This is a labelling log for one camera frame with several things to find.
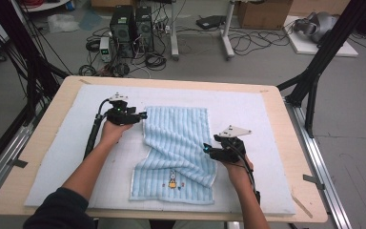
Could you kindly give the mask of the thin wooden strip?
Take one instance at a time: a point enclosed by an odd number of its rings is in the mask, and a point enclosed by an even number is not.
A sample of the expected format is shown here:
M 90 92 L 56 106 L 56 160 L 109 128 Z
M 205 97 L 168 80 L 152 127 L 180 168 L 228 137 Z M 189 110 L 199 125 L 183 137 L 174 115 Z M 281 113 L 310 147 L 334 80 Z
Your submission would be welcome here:
M 307 207 L 294 195 L 292 195 L 292 199 L 295 202 L 295 204 L 299 207 L 299 209 L 303 212 L 304 215 L 308 216 L 310 219 L 312 219 L 314 216 L 313 214 L 307 209 Z

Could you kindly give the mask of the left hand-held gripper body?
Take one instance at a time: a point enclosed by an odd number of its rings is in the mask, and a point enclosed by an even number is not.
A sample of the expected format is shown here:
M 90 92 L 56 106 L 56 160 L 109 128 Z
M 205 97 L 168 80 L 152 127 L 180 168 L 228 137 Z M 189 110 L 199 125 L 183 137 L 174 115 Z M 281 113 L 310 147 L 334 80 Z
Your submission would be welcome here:
M 138 122 L 136 114 L 128 114 L 127 97 L 115 94 L 109 98 L 112 107 L 106 111 L 107 119 L 115 125 L 129 125 Z

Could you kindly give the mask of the grey headset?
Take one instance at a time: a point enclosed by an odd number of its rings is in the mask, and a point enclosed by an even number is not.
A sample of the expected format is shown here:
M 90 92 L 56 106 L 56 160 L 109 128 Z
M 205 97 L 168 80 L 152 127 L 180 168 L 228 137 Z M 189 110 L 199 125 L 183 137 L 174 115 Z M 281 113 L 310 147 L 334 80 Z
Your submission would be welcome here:
M 336 24 L 337 18 L 326 11 L 312 12 L 307 17 L 296 19 L 294 31 L 301 31 L 318 44 Z

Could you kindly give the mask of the narrow black computer tower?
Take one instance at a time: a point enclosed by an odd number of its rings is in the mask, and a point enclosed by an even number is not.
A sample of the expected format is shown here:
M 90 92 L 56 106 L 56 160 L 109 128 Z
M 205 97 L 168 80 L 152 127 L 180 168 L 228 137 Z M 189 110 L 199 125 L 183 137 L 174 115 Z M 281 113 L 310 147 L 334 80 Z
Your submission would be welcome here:
M 151 7 L 138 7 L 135 11 L 138 47 L 141 52 L 153 52 L 153 21 Z

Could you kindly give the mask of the dark sleeve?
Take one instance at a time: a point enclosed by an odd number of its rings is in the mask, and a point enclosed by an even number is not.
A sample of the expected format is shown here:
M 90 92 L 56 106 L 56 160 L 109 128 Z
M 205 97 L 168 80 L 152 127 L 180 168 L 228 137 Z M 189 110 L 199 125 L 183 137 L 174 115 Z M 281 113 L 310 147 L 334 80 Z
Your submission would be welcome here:
M 88 202 L 76 192 L 58 188 L 23 224 L 23 229 L 95 229 L 86 214 Z

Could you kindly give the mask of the wide black computer tower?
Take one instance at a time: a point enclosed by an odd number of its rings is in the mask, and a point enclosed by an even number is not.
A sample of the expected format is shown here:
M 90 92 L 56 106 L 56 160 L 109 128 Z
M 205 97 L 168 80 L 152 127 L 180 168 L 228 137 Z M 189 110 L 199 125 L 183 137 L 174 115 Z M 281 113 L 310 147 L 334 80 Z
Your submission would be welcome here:
M 131 5 L 117 5 L 112 14 L 110 28 L 116 52 L 120 57 L 131 58 L 133 56 L 134 25 L 133 7 Z

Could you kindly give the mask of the flat black device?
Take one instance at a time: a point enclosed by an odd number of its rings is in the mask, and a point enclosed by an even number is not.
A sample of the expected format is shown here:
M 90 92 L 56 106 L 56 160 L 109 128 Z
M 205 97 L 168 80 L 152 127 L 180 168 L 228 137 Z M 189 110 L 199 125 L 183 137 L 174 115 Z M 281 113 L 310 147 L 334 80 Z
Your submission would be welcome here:
M 208 30 L 217 28 L 223 25 L 226 21 L 226 17 L 222 15 L 212 15 L 200 18 L 196 21 L 196 25 L 202 30 Z

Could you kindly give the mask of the light blue striped towel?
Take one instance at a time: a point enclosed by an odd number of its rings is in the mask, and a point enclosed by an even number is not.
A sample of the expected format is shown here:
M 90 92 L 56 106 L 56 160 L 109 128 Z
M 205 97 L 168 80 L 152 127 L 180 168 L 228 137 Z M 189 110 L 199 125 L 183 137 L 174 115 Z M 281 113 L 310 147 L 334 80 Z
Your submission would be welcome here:
M 133 170 L 131 199 L 214 203 L 217 167 L 203 152 L 203 145 L 212 141 L 208 110 L 151 106 L 146 111 L 149 152 Z

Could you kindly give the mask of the aluminium rail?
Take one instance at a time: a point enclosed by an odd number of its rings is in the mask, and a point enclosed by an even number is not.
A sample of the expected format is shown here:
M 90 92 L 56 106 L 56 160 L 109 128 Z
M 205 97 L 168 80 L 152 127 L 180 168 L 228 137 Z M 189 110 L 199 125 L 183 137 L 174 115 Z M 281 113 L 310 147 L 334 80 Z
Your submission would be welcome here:
M 33 131 L 33 121 L 27 120 L 28 112 L 23 108 L 0 138 L 0 185 L 13 166 L 8 162 L 21 154 Z
M 317 177 L 320 182 L 325 184 L 325 189 L 318 190 L 318 192 L 323 196 L 323 203 L 327 215 L 330 217 L 336 229 L 353 229 L 337 194 L 317 141 L 314 137 L 309 136 L 304 127 L 306 115 L 301 108 L 294 107 L 288 102 L 285 102 L 285 107 L 292 119 L 295 131 L 299 134 L 299 140 L 304 149 L 307 163 L 312 170 L 312 176 Z

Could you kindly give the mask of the white desk leg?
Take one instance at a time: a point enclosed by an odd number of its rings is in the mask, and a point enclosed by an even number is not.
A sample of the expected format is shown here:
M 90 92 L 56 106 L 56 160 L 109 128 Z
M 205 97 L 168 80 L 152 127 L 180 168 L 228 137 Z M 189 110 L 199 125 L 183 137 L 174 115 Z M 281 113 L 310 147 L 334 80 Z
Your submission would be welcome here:
M 225 26 L 224 26 L 224 29 L 221 31 L 221 39 L 222 39 L 228 60 L 230 60 L 231 58 L 234 57 L 234 50 L 232 48 L 232 44 L 229 39 L 229 30 L 230 30 L 233 14 L 234 14 L 234 0 L 229 0 Z
M 176 0 L 171 0 L 171 54 L 174 61 L 179 60 L 179 50 L 176 34 L 177 5 Z

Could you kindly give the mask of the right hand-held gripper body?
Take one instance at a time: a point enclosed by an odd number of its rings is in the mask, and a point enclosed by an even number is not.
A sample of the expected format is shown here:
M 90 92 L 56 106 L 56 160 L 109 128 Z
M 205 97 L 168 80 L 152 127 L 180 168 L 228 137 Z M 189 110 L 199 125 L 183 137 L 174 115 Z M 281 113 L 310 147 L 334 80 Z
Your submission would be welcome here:
M 237 162 L 246 155 L 244 142 L 240 139 L 243 135 L 250 135 L 251 130 L 243 129 L 230 125 L 218 135 L 225 137 L 219 142 L 221 147 L 214 148 L 210 153 L 210 157 L 214 160 L 223 162 Z

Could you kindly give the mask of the white power supply box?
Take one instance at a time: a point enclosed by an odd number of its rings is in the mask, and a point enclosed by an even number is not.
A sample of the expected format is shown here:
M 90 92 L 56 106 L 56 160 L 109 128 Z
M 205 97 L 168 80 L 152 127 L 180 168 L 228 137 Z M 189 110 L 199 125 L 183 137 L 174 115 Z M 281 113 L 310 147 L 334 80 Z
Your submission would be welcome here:
M 109 37 L 100 38 L 99 51 L 103 62 L 109 63 L 112 60 Z

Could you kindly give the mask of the wooden table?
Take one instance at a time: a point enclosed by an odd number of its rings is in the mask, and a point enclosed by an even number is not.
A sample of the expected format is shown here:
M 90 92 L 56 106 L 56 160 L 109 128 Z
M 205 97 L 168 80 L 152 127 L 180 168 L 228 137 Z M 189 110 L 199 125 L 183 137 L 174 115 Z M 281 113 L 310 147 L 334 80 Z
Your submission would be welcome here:
M 282 159 L 285 175 L 290 185 L 291 202 L 295 205 L 292 216 L 267 216 L 269 222 L 323 223 L 328 220 L 323 199 L 315 185 L 303 179 L 310 175 L 306 155 L 301 149 L 292 120 L 287 112 L 278 88 L 268 85 L 249 85 L 234 83 L 213 83 L 180 80 L 111 78 L 93 76 L 70 76 L 64 80 L 54 99 L 49 105 L 35 131 L 20 154 L 28 162 L 25 168 L 12 167 L 0 187 L 0 216 L 28 217 L 34 213 L 33 207 L 24 204 L 37 170 L 44 155 L 53 142 L 66 112 L 77 93 L 84 85 L 136 86 L 140 88 L 172 90 L 206 90 L 216 92 L 257 93 L 265 102 L 268 118 L 271 121 L 275 142 Z M 297 197 L 313 214 L 310 219 L 304 215 L 292 199 Z

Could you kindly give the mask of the person's right hand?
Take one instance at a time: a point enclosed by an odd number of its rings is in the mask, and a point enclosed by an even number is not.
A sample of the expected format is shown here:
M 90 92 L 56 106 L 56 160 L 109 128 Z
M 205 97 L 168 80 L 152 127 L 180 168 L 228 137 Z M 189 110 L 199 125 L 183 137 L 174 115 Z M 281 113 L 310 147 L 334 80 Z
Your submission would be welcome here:
M 242 160 L 237 162 L 224 162 L 223 165 L 227 169 L 229 179 L 236 191 L 251 190 L 253 188 L 245 164 Z

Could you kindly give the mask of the clear plastic bag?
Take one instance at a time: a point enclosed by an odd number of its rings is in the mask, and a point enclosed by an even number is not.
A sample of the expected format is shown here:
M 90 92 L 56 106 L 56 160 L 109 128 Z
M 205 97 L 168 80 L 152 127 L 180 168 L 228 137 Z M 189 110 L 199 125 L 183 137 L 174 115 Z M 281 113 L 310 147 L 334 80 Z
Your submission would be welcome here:
M 72 32 L 79 29 L 78 23 L 72 15 L 55 14 L 48 17 L 48 25 L 51 33 Z

